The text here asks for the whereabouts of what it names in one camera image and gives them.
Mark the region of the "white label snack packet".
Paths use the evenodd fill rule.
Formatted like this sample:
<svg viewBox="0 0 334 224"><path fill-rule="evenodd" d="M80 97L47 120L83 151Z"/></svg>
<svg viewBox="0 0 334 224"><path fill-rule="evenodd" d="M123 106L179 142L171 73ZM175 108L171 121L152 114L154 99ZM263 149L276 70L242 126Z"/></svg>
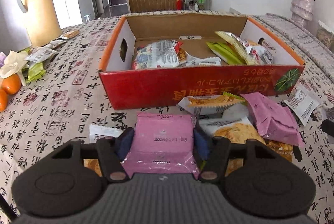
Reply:
<svg viewBox="0 0 334 224"><path fill-rule="evenodd" d="M304 87L298 86L296 93L284 103L294 112L304 126L307 125L312 112L320 105L318 99Z"/></svg>

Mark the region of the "red cardboard pumpkin box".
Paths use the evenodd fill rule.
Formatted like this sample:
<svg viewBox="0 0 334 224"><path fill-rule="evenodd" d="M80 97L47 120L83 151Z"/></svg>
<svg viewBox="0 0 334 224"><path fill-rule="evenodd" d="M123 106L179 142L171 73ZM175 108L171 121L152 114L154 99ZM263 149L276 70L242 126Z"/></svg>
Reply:
<svg viewBox="0 0 334 224"><path fill-rule="evenodd" d="M212 55L208 43L219 43L218 31L274 47L271 65L185 66L135 70L140 47L160 40L177 40L196 58ZM99 75L116 110L173 106L186 96L289 93L305 63L284 41L253 17L213 14L141 14L121 17L102 55Z"/></svg>

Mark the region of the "small green packet far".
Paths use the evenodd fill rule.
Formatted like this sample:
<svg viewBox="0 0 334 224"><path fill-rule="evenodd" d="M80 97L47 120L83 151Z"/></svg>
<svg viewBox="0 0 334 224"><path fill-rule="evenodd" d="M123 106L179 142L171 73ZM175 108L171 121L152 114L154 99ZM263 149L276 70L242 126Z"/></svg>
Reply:
<svg viewBox="0 0 334 224"><path fill-rule="evenodd" d="M46 70L44 69L44 65L42 62L40 63L34 63L31 65L28 69L28 75L25 79L27 83L31 83L33 81L41 79L46 73Z"/></svg>

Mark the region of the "cream plastic bag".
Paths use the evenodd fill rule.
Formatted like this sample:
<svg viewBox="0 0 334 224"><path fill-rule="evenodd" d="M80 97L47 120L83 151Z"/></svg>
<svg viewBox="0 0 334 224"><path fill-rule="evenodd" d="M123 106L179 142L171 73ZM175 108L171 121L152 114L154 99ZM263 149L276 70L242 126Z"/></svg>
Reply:
<svg viewBox="0 0 334 224"><path fill-rule="evenodd" d="M26 81L22 73L22 69L26 66L28 53L26 51L14 52L10 51L9 55L4 60L4 65L1 67L1 78L9 78L10 76L17 74L21 84L26 86Z"/></svg>

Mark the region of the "yellow striped candy bag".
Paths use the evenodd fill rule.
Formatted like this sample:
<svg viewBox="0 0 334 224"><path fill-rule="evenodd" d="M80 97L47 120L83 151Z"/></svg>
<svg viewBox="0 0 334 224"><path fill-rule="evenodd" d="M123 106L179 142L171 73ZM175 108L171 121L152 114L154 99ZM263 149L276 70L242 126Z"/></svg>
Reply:
<svg viewBox="0 0 334 224"><path fill-rule="evenodd" d="M229 43L238 53L238 55L246 62L247 65L261 64L257 56L253 57L251 55L252 47L235 34L226 31L216 31L215 34L217 34L219 37Z"/></svg>

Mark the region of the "long green snack bar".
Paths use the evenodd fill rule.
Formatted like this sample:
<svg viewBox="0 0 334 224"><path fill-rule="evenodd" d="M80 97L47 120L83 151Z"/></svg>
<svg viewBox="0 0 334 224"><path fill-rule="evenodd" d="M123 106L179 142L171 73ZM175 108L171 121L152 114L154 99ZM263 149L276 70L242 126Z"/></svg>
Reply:
<svg viewBox="0 0 334 224"><path fill-rule="evenodd" d="M245 65L246 62L227 44L206 42L207 46L228 65Z"/></svg>

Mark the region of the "clear jar of nuts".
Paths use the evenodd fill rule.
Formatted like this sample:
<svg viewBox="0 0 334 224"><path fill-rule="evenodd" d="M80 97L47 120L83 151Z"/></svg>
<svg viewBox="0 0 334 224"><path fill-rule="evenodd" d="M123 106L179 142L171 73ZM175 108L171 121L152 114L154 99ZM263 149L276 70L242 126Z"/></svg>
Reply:
<svg viewBox="0 0 334 224"><path fill-rule="evenodd" d="M318 21L318 28L316 31L316 37L321 41L331 52L334 49L334 33L333 29L327 26L322 21Z"/></svg>

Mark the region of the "red white snack bag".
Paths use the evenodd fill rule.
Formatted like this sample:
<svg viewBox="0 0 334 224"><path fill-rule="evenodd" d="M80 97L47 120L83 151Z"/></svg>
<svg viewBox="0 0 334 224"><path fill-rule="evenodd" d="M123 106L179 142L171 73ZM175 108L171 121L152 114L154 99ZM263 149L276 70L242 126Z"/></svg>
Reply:
<svg viewBox="0 0 334 224"><path fill-rule="evenodd" d="M140 47L133 60L133 69L178 67L178 53L182 44L176 40L160 40Z"/></svg>

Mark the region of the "orange fruit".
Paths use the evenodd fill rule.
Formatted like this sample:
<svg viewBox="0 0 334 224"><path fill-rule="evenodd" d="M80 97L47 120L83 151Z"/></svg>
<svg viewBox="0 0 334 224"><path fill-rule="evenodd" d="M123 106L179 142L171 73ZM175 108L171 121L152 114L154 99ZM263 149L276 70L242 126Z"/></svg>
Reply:
<svg viewBox="0 0 334 224"><path fill-rule="evenodd" d="M0 112L3 112L7 107L8 94L5 90L0 89Z"/></svg>
<svg viewBox="0 0 334 224"><path fill-rule="evenodd" d="M8 78L3 79L2 81L2 89L8 95L16 94L20 90L21 86L22 84L17 74L13 74L9 76Z"/></svg>

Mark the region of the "yellow thermos jug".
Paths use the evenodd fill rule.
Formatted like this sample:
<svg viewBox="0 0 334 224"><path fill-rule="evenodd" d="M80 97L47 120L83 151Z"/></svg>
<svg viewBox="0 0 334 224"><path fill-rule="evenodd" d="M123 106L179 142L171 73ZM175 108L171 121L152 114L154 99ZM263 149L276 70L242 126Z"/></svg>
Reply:
<svg viewBox="0 0 334 224"><path fill-rule="evenodd" d="M25 15L30 43L43 47L62 34L53 0L16 0Z"/></svg>

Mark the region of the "oat crisp snack packet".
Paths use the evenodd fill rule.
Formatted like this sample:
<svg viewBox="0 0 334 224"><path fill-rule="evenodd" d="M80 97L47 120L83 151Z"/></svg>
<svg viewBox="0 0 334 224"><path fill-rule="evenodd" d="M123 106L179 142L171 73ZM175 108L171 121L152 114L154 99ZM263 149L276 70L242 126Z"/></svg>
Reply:
<svg viewBox="0 0 334 224"><path fill-rule="evenodd" d="M230 93L211 96L187 96L177 106L192 115L211 115L222 113L233 105L244 104L246 100Z"/></svg>

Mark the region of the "pink snack packet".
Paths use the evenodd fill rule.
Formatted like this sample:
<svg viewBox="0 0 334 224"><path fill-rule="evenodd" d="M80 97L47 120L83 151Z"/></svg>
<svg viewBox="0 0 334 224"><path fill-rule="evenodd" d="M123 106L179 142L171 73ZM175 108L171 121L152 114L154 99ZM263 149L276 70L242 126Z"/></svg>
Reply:
<svg viewBox="0 0 334 224"><path fill-rule="evenodd" d="M296 119L283 107L259 92L242 94L260 136L265 139L303 147Z"/></svg>
<svg viewBox="0 0 334 224"><path fill-rule="evenodd" d="M194 156L193 117L139 113L134 137L122 166L135 173L199 175Z"/></svg>

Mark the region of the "pink textured vase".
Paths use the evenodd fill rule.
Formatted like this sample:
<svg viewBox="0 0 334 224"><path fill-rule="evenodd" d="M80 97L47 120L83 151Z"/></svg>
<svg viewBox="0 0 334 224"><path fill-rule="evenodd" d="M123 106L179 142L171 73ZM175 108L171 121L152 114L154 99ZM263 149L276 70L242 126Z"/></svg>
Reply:
<svg viewBox="0 0 334 224"><path fill-rule="evenodd" d="M292 0L290 11L292 20L299 26L306 28L313 19L313 10L316 0Z"/></svg>

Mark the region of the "patterned calligraphy tablecloth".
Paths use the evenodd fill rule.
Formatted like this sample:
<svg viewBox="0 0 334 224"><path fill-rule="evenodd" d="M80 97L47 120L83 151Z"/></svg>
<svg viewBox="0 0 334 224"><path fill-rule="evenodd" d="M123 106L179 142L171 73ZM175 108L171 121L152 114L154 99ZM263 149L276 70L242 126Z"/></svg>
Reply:
<svg viewBox="0 0 334 224"><path fill-rule="evenodd" d="M72 138L89 142L93 124L120 130L135 124L137 110L114 110L98 75L117 22L113 17L78 25L79 35L60 46L44 77L22 87L1 112L1 195L12 209L14 179L42 157ZM333 223L333 145L320 128L324 108L333 107L333 82L305 67L299 83L320 105L300 127L304 147L293 162L316 184L309 216Z"/></svg>

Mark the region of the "pink grey folded blanket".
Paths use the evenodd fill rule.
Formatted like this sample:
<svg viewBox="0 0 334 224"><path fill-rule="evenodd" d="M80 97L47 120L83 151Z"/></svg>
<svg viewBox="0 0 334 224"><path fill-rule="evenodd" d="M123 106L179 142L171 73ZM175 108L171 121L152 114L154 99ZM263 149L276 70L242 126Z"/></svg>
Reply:
<svg viewBox="0 0 334 224"><path fill-rule="evenodd" d="M333 52L312 33L291 19L276 14L267 13L254 18L304 58L308 73L313 71L333 82Z"/></svg>

